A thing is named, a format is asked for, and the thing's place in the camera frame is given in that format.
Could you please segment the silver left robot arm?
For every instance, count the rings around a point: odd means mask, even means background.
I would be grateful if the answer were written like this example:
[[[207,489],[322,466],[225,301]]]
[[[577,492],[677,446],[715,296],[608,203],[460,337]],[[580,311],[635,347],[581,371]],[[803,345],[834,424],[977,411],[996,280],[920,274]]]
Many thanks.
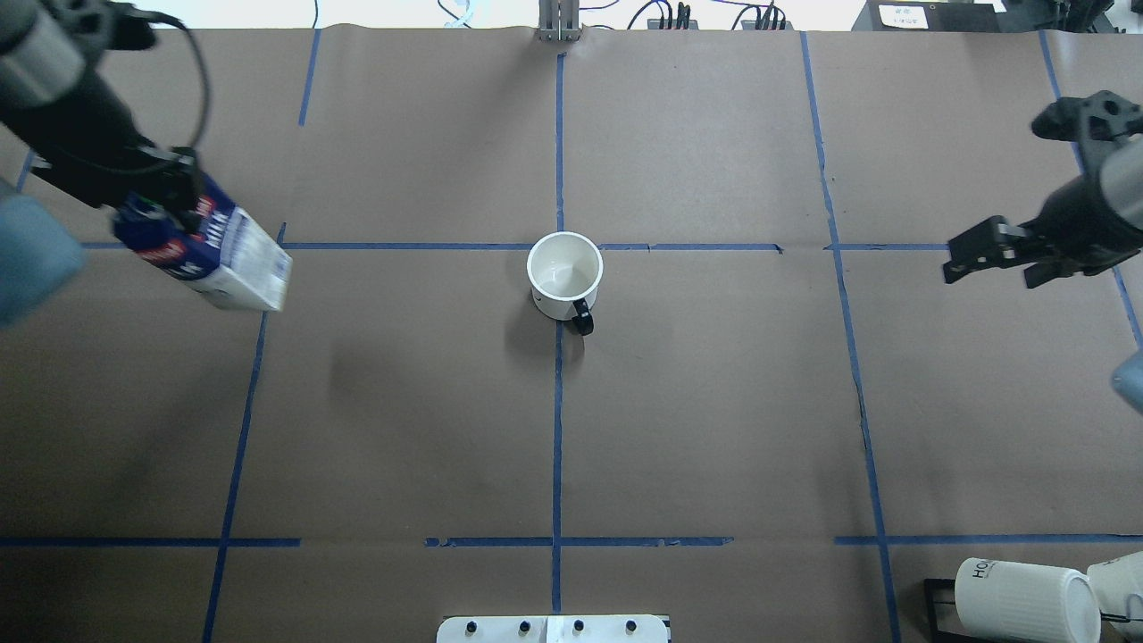
[[[110,50],[147,50],[154,26],[187,38],[201,85],[186,146],[160,148],[135,123],[98,66]],[[195,146],[211,115],[211,79],[192,29],[121,1],[3,1],[3,126],[41,159],[35,172],[91,208],[152,201],[182,232],[201,227],[203,171]],[[32,196],[3,182],[3,325],[67,284],[83,249]]]

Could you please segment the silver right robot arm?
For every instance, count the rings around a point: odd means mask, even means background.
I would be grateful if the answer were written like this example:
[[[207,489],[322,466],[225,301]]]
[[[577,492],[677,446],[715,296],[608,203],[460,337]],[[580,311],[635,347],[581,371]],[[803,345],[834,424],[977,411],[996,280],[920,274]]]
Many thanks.
[[[943,280],[1022,267],[1028,289],[1073,274],[1092,278],[1140,256],[1142,116],[1113,91],[1065,96],[1031,122],[1037,138],[1076,144],[1080,174],[1052,192],[1033,219],[1013,225],[989,216],[948,240]]]

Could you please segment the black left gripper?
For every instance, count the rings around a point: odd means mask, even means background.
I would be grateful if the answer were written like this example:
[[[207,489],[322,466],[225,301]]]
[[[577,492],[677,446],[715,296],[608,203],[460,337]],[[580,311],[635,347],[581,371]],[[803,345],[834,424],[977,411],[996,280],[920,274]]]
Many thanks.
[[[195,148],[161,152],[98,72],[107,50],[154,47],[155,24],[179,21],[114,1],[21,1],[18,138],[45,160],[35,169],[42,180],[85,204],[117,207],[115,224],[174,217],[195,235],[203,224]]]

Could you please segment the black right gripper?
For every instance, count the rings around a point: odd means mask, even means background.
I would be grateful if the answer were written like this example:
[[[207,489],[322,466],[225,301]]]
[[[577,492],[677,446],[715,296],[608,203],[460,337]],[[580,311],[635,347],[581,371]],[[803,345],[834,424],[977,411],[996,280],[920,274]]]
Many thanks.
[[[1031,122],[1037,138],[1073,142],[1080,174],[1045,201],[1029,227],[1045,256],[1023,272],[1028,289],[1073,273],[1102,273],[1140,255],[1140,104],[1110,90],[1065,96]],[[948,240],[943,280],[1036,260],[1031,232],[1004,216]]]

